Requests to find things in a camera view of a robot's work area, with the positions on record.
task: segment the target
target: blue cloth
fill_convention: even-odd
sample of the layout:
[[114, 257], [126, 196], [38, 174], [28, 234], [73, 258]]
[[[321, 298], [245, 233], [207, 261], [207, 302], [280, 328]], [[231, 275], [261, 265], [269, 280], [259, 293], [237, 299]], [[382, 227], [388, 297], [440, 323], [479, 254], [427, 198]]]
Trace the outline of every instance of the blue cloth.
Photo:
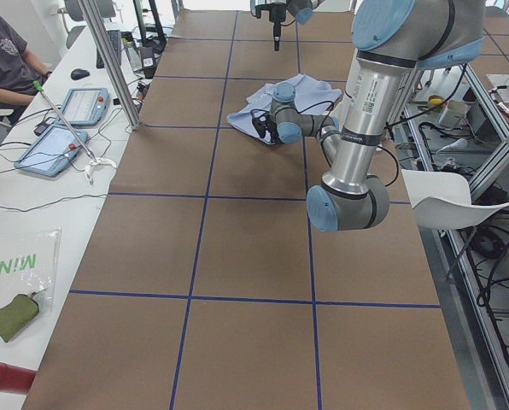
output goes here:
[[[323, 101], [336, 101], [338, 97], [342, 95], [341, 90], [333, 90], [331, 85], [324, 81], [318, 81], [309, 77], [305, 74], [298, 74], [291, 79], [287, 79], [286, 82], [292, 84], [296, 89], [295, 104], [299, 111], [307, 108], [315, 103]], [[272, 104], [273, 88], [274, 84], [266, 84], [260, 88], [255, 94], [247, 97], [248, 105], [241, 111], [233, 114], [228, 114], [226, 120], [228, 124], [233, 126], [245, 134], [260, 140], [258, 133], [253, 127], [251, 122], [251, 110], [262, 109], [269, 110]], [[318, 115], [324, 113], [329, 108], [328, 103], [317, 105], [310, 108], [303, 114]], [[261, 112], [255, 112], [255, 115], [262, 114]], [[267, 132], [264, 139], [261, 141], [266, 144], [271, 144], [270, 135]]]

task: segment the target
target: white desk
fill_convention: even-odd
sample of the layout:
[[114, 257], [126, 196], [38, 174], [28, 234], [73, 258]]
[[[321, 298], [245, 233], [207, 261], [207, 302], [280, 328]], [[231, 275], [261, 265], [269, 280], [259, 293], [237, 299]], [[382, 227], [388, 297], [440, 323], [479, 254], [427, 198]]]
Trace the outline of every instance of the white desk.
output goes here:
[[[116, 93], [106, 70], [95, 69], [95, 60], [95, 45], [90, 31], [86, 28], [44, 85], [46, 94], [54, 103], [58, 104], [63, 101], [70, 88], [96, 86], [107, 87], [111, 99], [115, 98]], [[91, 75], [78, 81], [72, 81], [70, 72], [74, 68], [86, 68]], [[122, 55], [122, 71], [127, 83], [136, 78], [131, 71], [125, 52]], [[132, 83], [130, 90], [134, 90], [135, 86], [136, 83]], [[48, 107], [47, 102], [38, 95], [26, 110], [25, 115]], [[98, 126], [111, 115], [114, 108], [118, 108], [118, 106], [115, 107], [110, 103], [107, 113]], [[41, 119], [42, 117], [36, 117], [22, 121], [9, 133], [4, 142], [33, 142], [36, 136], [32, 130]], [[86, 131], [90, 136], [97, 133], [96, 128], [87, 129]], [[112, 140], [112, 145], [105, 157], [114, 160], [116, 163], [120, 162], [129, 138], [129, 131], [127, 119], [123, 112], [120, 112], [111, 125], [102, 132]], [[93, 138], [88, 145], [96, 155], [100, 155], [108, 146], [108, 141], [98, 136]], [[7, 145], [0, 152], [15, 160], [24, 150], [23, 145]], [[79, 169], [83, 169], [87, 163], [88, 157], [84, 151], [79, 152], [73, 162]], [[13, 165], [0, 157], [0, 171], [10, 168], [13, 168]], [[114, 173], [115, 170], [112, 167], [97, 167], [93, 173], [93, 185], [89, 185], [84, 173], [79, 173], [72, 167], [68, 167], [55, 179], [39, 178], [34, 174], [17, 170], [3, 173], [0, 174], [0, 205], [13, 208], [31, 208], [56, 201], [65, 196], [106, 194]], [[0, 361], [38, 369], [103, 203], [104, 198], [85, 198], [60, 202], [28, 213], [0, 209], [0, 237], [20, 236], [30, 232], [51, 231], [55, 228], [61, 228], [61, 246], [53, 308], [50, 313], [36, 318], [15, 340], [4, 343], [0, 338]], [[19, 409], [24, 400], [25, 396], [23, 395], [0, 392], [0, 408], [2, 409]]]

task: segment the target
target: keyboard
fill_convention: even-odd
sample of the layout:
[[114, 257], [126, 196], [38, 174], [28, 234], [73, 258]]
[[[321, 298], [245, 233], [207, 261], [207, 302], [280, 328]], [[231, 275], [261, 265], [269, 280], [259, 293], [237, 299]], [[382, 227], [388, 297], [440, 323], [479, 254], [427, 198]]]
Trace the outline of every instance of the keyboard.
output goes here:
[[[122, 48], [122, 41], [121, 41], [121, 31], [120, 30], [107, 30], [108, 39], [110, 40], [110, 43], [112, 44], [112, 49], [114, 50], [114, 53], [116, 54], [116, 58], [118, 58], [118, 64], [121, 64], [121, 48]], [[104, 62], [102, 61], [101, 53], [99, 53], [99, 50], [97, 50], [97, 61], [95, 64], [95, 67], [97, 68], [104, 68]]]

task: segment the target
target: plastic bag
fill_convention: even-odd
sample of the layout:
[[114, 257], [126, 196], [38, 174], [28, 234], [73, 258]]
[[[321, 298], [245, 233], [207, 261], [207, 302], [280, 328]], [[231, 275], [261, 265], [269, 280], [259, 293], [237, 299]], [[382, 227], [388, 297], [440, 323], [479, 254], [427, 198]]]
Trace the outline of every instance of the plastic bag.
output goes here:
[[40, 314], [53, 305], [61, 230], [0, 238], [0, 308], [36, 293]]

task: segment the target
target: olive green object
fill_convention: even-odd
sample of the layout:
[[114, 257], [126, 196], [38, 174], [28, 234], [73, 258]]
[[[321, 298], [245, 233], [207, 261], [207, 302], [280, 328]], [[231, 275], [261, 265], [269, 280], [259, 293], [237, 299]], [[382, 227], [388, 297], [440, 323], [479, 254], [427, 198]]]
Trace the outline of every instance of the olive green object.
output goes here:
[[17, 295], [0, 309], [0, 337], [7, 343], [33, 320], [40, 309], [27, 295]]

